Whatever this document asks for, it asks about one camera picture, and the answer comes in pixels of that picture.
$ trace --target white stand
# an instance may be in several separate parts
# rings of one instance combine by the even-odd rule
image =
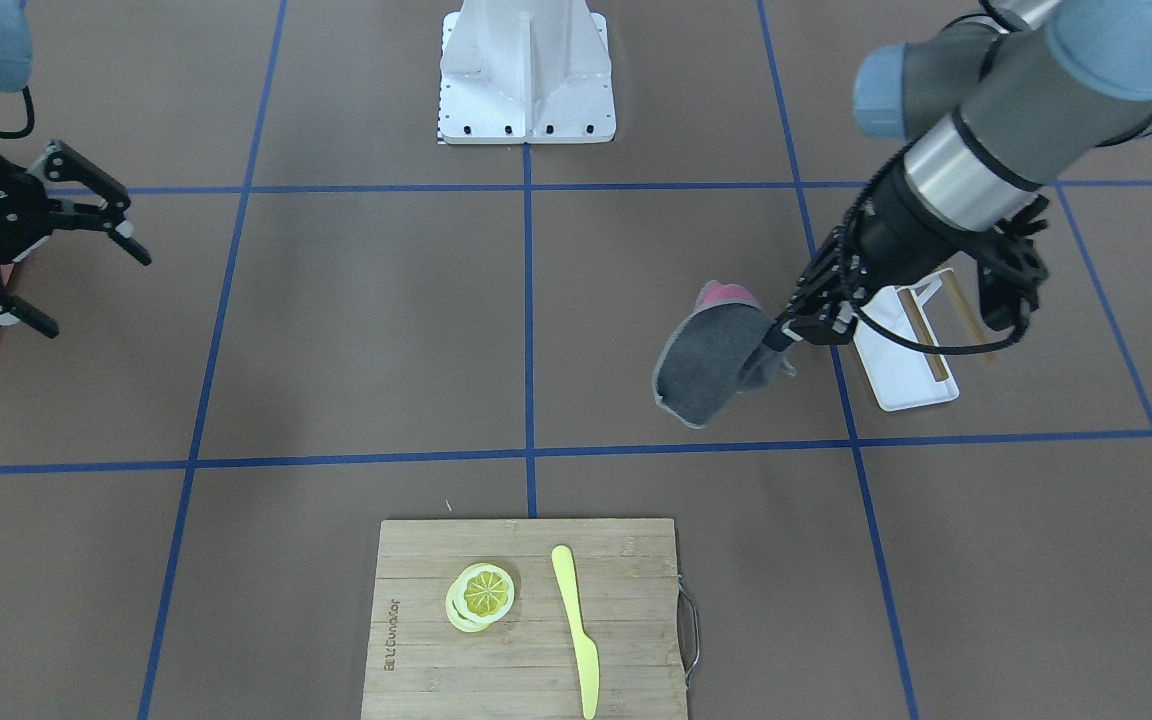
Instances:
[[[914,286],[884,287],[865,305],[865,314],[905,340],[937,344],[937,334],[923,306],[941,290],[941,275],[952,272],[954,270],[938,270]],[[958,384],[954,382],[954,373],[943,357],[901,347],[879,336],[865,323],[856,327],[852,342],[878,406],[888,414],[948,402],[958,396]]]
[[[439,139],[607,142],[607,20],[585,0],[465,0],[444,20]]]

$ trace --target knife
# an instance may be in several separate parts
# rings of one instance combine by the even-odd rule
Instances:
[[[579,674],[581,714],[585,720],[593,720],[598,711],[598,646],[589,635],[585,635],[584,624],[581,623],[579,591],[576,589],[576,562],[573,561],[573,548],[559,544],[550,553],[550,561],[553,561],[554,577],[558,577],[558,591],[563,593],[567,624],[573,630],[576,672]]]

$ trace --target wooden cutting board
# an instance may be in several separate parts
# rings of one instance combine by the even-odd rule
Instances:
[[[362,720],[581,720],[550,552],[573,548],[598,715],[685,720],[673,520],[387,520],[380,526]],[[448,623],[461,570],[493,562],[515,602],[483,632]]]

